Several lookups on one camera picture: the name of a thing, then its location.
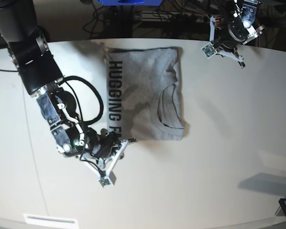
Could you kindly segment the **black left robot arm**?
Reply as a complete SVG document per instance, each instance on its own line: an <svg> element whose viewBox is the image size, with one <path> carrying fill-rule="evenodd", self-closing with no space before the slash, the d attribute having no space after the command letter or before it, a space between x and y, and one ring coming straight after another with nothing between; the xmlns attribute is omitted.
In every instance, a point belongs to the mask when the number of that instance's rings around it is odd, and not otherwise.
<svg viewBox="0 0 286 229"><path fill-rule="evenodd" d="M238 45L245 45L257 38L263 26L256 25L258 0L223 0L218 5L219 14L210 18L210 42L215 52L242 61Z"/></svg>

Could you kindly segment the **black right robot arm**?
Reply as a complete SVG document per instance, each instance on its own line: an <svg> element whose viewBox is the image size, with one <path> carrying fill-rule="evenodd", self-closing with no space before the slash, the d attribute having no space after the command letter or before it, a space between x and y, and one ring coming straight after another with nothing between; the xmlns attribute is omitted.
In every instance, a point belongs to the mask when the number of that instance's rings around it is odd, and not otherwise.
<svg viewBox="0 0 286 229"><path fill-rule="evenodd" d="M36 97L57 151L66 157L79 157L99 169L109 161L121 159L126 141L120 141L114 132L103 130L98 134L92 129L104 112L100 94L81 77L63 76L37 24L31 0L0 0L0 34L27 93ZM93 91L99 103L94 119L85 121L75 91L63 89L62 85L69 81L82 82Z"/></svg>

